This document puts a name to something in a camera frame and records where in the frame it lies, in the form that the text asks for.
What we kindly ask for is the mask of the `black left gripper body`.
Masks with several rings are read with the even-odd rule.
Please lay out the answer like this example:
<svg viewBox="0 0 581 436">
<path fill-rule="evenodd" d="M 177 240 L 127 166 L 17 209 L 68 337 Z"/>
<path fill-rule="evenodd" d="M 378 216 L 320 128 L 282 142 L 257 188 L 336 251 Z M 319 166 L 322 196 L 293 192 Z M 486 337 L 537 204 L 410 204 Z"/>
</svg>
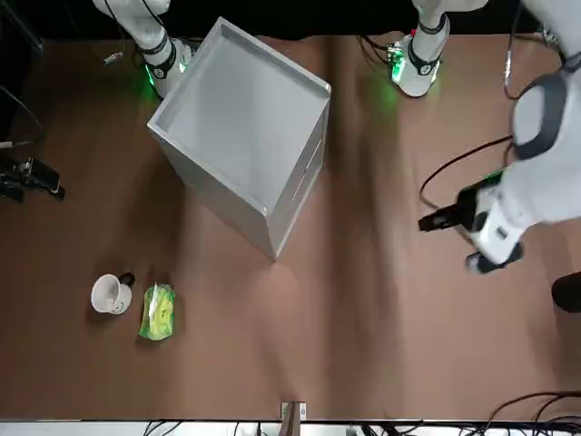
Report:
<svg viewBox="0 0 581 436">
<path fill-rule="evenodd" d="M 504 169 L 498 169 L 468 187 L 463 188 L 457 196 L 459 206 L 459 225 L 457 232 L 462 236 L 479 232 L 483 229 L 489 215 L 486 206 L 479 206 L 479 193 L 496 187 L 501 180 Z"/>
</svg>

